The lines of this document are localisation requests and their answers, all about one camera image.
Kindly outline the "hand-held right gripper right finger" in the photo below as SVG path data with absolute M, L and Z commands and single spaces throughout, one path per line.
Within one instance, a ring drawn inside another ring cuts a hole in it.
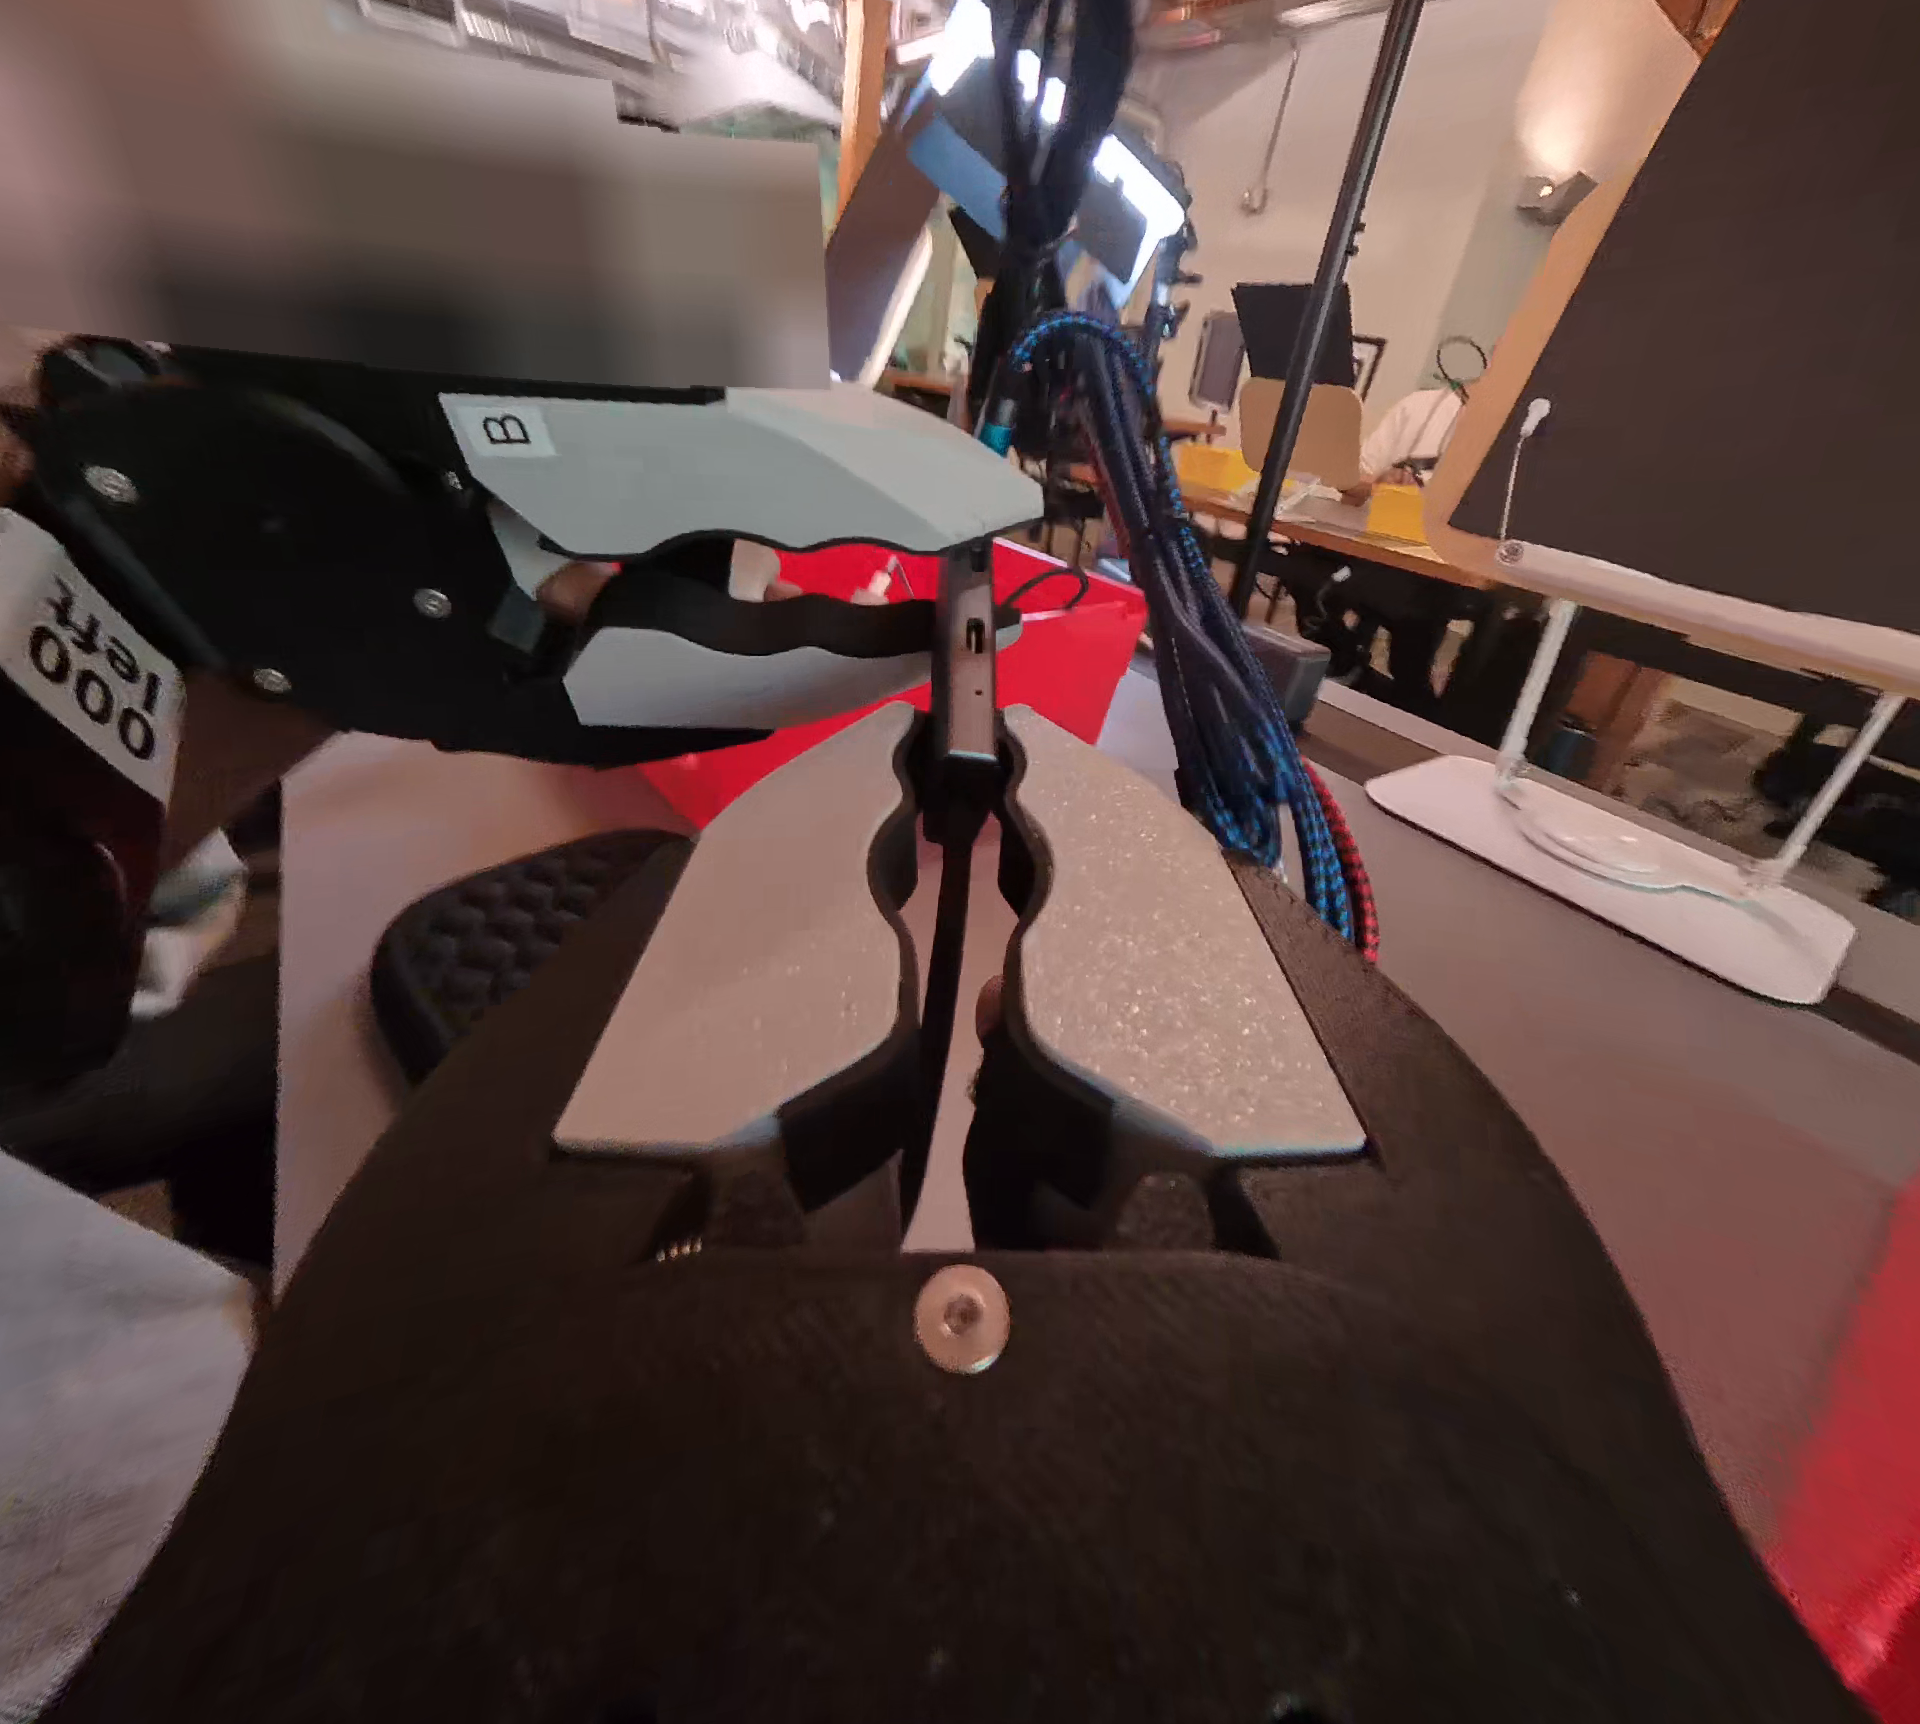
M 1148 1177 L 1350 1163 L 1366 1130 L 1257 917 L 1179 804 L 1026 706 L 1004 714 L 1014 913 L 962 1183 L 984 1251 L 1094 1251 Z

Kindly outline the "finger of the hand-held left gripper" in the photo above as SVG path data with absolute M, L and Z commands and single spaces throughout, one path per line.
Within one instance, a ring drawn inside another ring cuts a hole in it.
M 861 385 L 702 403 L 441 392 L 439 406 L 474 479 L 579 559 L 709 536 L 944 555 L 1045 514 L 1021 466 Z
M 587 728 L 777 730 L 865 711 L 934 676 L 951 653 L 1011 639 L 989 620 L 951 639 L 940 620 L 763 620 L 766 648 L 724 648 L 693 632 L 605 626 L 565 669 L 565 699 Z

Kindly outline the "black microphone on pole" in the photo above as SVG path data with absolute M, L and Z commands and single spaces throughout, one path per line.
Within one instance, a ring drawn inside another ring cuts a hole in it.
M 1229 604 L 1233 606 L 1236 619 L 1247 612 L 1257 591 L 1257 569 L 1264 555 L 1270 527 L 1275 520 L 1284 473 L 1294 462 L 1299 437 L 1306 422 L 1310 395 L 1319 384 L 1322 346 L 1331 327 L 1337 290 L 1345 283 L 1345 272 L 1358 250 L 1364 208 L 1375 187 L 1382 139 L 1397 107 L 1397 96 L 1403 90 L 1406 66 L 1411 59 L 1413 37 L 1421 23 L 1424 2 L 1428 0 L 1390 0 L 1390 5 L 1385 7 L 1375 72 L 1366 84 L 1355 138 L 1336 195 L 1331 220 L 1324 238 L 1324 250 L 1319 255 L 1315 276 L 1310 283 L 1294 359 L 1288 363 L 1275 429 L 1270 434 L 1253 504 L 1246 518 L 1242 550 L 1236 559 L 1233 584 L 1229 591 Z

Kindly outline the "person's pale clothing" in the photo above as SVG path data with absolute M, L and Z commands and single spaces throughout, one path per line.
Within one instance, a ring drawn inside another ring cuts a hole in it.
M 227 1264 L 2 1159 L 2 1717 L 34 1720 L 167 1536 L 252 1359 Z

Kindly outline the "black panel with wooden frame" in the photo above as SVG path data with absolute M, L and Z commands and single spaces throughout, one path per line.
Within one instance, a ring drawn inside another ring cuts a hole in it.
M 1740 0 L 1424 511 L 1474 577 L 1916 692 L 1916 0 Z

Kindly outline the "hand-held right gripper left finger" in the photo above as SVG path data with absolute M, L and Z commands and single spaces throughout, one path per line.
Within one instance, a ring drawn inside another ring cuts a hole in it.
M 559 1162 L 686 1166 L 714 1200 L 790 1197 L 815 1247 L 900 1247 L 919 730 L 881 706 L 702 827 L 555 1121 Z

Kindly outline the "dark grey small box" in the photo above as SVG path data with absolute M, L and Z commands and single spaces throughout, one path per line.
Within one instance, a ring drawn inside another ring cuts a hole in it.
M 1267 676 L 1288 728 L 1302 730 L 1330 676 L 1331 653 L 1280 626 L 1242 623 L 1242 639 Z

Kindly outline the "black honeycomb wrist rest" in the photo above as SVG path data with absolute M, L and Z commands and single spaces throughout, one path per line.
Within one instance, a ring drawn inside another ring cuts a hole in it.
M 660 854 L 688 836 L 612 827 L 482 868 L 408 904 L 378 938 L 371 1022 L 402 1088 L 420 1088 L 497 1004 Z

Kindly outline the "led light panel on stand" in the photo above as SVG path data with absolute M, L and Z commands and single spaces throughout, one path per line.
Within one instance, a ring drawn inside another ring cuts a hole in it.
M 886 283 L 874 367 L 898 399 L 972 422 L 1004 238 L 998 98 L 982 0 L 961 0 L 927 38 L 886 122 L 877 202 L 877 275 Z M 1187 318 L 1197 275 L 1183 170 L 1162 154 L 1154 121 L 1126 101 L 1092 154 L 1092 173 L 1056 251 L 1066 307 L 1120 321 L 1151 370 Z

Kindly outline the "person's left hand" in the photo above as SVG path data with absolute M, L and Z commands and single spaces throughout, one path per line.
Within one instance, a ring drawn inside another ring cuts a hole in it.
M 216 830 L 230 830 L 269 793 L 289 793 L 296 855 L 349 846 L 397 826 L 439 790 L 437 751 L 385 737 L 341 737 L 293 703 L 237 679 L 192 672 L 184 679 L 177 774 L 157 848 L 160 874 L 184 864 Z

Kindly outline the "red plastic bin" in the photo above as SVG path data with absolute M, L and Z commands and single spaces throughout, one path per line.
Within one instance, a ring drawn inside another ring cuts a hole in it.
M 1916 1182 L 1832 1359 L 1768 1566 L 1879 1720 L 1916 1717 Z
M 997 658 L 998 703 L 1026 706 L 1094 745 L 1144 632 L 1142 591 L 1011 536 L 997 541 L 993 573 L 997 601 L 1018 606 L 1021 616 L 1018 634 Z M 741 748 L 644 762 L 634 777 L 646 780 L 682 822 L 709 826 L 762 777 L 868 714 L 842 711 L 811 725 L 777 728 Z

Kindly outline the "black monitor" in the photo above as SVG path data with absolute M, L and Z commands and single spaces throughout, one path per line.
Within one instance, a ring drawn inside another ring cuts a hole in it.
M 1306 321 L 1310 283 L 1236 283 L 1232 289 L 1242 359 L 1253 378 L 1284 380 Z M 1358 385 L 1351 290 L 1340 283 L 1324 331 L 1313 384 Z

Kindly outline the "white stand with clear legs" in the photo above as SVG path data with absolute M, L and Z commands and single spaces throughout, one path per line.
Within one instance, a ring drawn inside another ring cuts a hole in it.
M 1855 927 L 1789 888 L 1844 790 L 1916 699 L 1916 639 L 1884 626 L 1789 612 L 1547 549 L 1513 532 L 1519 462 L 1551 420 L 1547 398 L 1518 406 L 1519 429 L 1501 494 L 1495 573 L 1547 599 L 1546 632 L 1492 762 L 1435 756 L 1379 774 L 1368 798 L 1390 816 L 1571 906 L 1667 951 L 1751 997 L 1811 1007 L 1832 991 Z M 1608 808 L 1558 793 L 1525 766 L 1554 665 L 1582 606 L 1681 632 L 1781 669 L 1842 676 L 1876 692 L 1873 709 L 1768 858 L 1725 862 Z

